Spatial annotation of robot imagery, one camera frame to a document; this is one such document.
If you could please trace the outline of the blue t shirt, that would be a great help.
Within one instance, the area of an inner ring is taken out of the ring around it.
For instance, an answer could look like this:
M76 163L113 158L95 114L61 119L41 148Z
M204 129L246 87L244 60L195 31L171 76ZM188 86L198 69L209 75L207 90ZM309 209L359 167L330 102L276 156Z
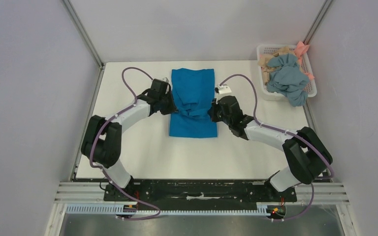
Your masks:
M218 126L208 111L215 97L213 69L171 71L172 96L177 112L172 113L169 135L179 138L216 138Z

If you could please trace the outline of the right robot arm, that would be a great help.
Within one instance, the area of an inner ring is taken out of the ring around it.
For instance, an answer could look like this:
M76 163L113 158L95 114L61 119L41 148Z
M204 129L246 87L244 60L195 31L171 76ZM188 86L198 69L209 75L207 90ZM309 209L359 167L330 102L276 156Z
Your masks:
M288 188L311 184L333 158L313 129L303 127L296 132L258 123L241 110L235 96L213 99L208 111L213 122L225 123L232 134L248 141L267 144L284 152L288 166L266 180L265 196L276 201Z

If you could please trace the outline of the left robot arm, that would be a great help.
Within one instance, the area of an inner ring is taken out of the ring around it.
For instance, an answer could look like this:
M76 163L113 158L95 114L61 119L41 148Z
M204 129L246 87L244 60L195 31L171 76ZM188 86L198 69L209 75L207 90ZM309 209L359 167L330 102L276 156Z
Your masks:
M91 167L102 170L117 187L116 195L123 201L133 198L135 188L129 184L132 176L120 160L122 135L139 121L157 112L162 115L177 112L167 78L153 79L151 87L121 111L110 117L94 115L88 122L80 151L89 159Z

